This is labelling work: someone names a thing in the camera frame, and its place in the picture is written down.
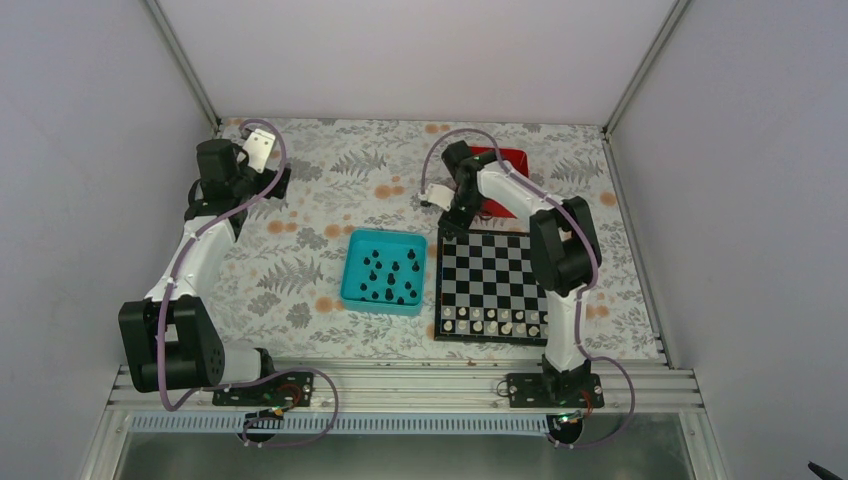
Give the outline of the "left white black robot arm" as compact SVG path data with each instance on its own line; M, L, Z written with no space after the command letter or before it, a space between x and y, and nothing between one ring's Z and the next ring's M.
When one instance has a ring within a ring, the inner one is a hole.
M196 147L198 179L188 194L177 251L156 285L118 314L128 370L135 389L180 390L238 383L255 405L270 402L278 377L259 348L227 346L204 304L226 254L235 246L258 194L283 198L288 167L270 169L273 134L256 129L238 144L226 139Z

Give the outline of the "aluminium rail frame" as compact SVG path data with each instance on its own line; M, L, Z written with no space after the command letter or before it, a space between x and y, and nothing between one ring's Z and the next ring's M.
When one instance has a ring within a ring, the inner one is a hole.
M126 367L117 376L100 417L83 475L112 478L133 431L236 433L251 418L261 434L484 434L543 436L568 406L545 406L529 379L540 370L531 360L317 360L298 404L283 416L273 400L223 401L223 391L191 394L174 412L154 393L134 389ZM698 479L722 479L725 467L707 418L695 374L663 363L596 361L590 399L573 407L606 415L672 414L679 420L685 453Z

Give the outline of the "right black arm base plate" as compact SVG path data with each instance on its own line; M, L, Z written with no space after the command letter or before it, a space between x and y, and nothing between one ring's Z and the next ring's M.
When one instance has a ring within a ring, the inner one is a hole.
M514 409L576 409L605 406L600 377L566 375L554 379L542 373L510 373L505 377L507 398Z

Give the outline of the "floral patterned table mat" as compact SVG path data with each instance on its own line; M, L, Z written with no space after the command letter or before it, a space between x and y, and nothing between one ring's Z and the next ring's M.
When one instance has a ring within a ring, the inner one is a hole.
M590 205L602 252L598 286L584 298L582 339L594 355L659 359L602 134L595 126L279 119L292 176L283 200L258 203L228 253L205 306L222 340L277 357L537 359L539 349L439 341L435 288L417 316L348 310L339 292L358 228L423 235L437 254L439 211L420 184L449 184L441 136L526 153L530 179Z

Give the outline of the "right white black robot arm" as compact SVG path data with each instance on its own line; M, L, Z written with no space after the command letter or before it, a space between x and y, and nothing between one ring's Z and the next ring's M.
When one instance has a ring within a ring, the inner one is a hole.
M459 141L448 145L441 158L456 184L438 222L445 233L466 237L488 200L500 204L528 229L531 272L547 296L544 365L554 371L543 378L541 391L552 406L567 406L581 388L571 371L586 358L577 339L580 320L574 291L594 286L601 263L587 202L544 192L497 149L474 155L466 142Z

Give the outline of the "aluminium corner frame post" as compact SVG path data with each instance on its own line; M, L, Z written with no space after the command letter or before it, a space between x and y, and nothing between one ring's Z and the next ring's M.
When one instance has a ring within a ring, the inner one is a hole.
M199 75L191 64L186 50L181 44L177 32L168 18L162 3L157 0L142 0L141 3L149 12L153 23L162 40L175 61L177 68L185 80L195 103L210 126L211 132L217 134L221 126L221 117L216 112L212 101L202 85Z

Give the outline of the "white chess pieces row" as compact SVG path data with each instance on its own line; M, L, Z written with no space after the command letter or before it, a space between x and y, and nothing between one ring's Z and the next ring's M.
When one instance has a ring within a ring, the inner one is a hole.
M436 320L443 335L494 339L546 339L547 313L536 310L443 307Z

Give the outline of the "black white chess board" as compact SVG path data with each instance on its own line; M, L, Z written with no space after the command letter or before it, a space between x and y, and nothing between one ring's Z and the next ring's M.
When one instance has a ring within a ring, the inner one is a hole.
M548 315L546 292L532 273L527 233L472 230L463 239L446 239L441 234L437 250L435 338L545 346L548 336L536 340L489 339L437 332L436 320L446 306L536 310Z

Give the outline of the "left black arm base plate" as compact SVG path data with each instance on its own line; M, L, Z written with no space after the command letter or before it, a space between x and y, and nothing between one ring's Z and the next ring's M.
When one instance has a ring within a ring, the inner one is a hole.
M308 407L314 374L293 372L251 387L217 390L212 404L219 407Z

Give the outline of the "teal plastic tray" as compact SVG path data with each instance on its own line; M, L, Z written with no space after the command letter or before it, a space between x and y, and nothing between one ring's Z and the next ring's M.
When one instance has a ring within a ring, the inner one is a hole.
M351 311L415 316L425 298L428 243L424 236L357 229L349 241L340 299Z

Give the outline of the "right aluminium corner post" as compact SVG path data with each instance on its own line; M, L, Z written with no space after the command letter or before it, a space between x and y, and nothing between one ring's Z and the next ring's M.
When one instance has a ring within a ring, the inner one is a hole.
M630 104L639 92L642 84L646 80L660 54L663 52L665 46L670 41L691 3L692 0L675 0L672 2L671 7L665 15L658 31L654 35L647 51L640 60L640 63L638 64L631 79L628 81L626 88L616 103L607 122L603 126L604 137L607 140L612 138Z

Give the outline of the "red plastic tray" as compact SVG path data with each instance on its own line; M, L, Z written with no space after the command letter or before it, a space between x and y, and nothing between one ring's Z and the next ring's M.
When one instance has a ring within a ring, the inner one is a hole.
M526 222L532 214L533 198L518 178L527 181L529 162L524 150L471 146L471 157L481 165L474 186L482 197L487 217L515 218Z

